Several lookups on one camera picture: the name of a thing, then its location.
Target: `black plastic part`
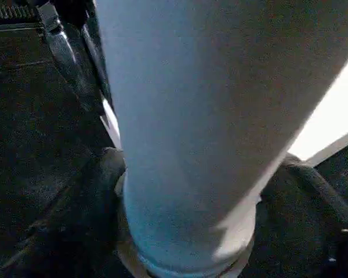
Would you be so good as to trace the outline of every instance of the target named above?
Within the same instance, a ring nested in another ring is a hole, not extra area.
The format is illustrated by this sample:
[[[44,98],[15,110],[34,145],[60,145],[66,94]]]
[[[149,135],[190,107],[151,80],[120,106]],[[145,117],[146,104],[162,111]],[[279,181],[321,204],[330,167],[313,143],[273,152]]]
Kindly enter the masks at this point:
[[[0,24],[38,22],[36,10],[29,6],[0,6]]]

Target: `pvc pipe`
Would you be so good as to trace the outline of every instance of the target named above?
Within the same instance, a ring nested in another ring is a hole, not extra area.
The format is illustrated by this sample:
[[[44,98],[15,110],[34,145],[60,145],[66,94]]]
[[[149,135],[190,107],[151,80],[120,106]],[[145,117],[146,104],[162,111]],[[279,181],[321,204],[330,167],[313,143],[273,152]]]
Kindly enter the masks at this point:
[[[348,58],[348,1],[97,12],[139,258],[158,277],[215,277],[251,241],[260,191]]]

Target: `cylindrical tube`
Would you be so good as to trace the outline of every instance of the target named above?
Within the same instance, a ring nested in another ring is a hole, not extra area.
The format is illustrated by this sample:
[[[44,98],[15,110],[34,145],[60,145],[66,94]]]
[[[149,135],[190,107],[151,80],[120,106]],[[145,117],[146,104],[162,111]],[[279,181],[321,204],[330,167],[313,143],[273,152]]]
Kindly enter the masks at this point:
[[[124,202],[158,277],[215,277],[348,58],[348,1],[97,2],[128,165]]]

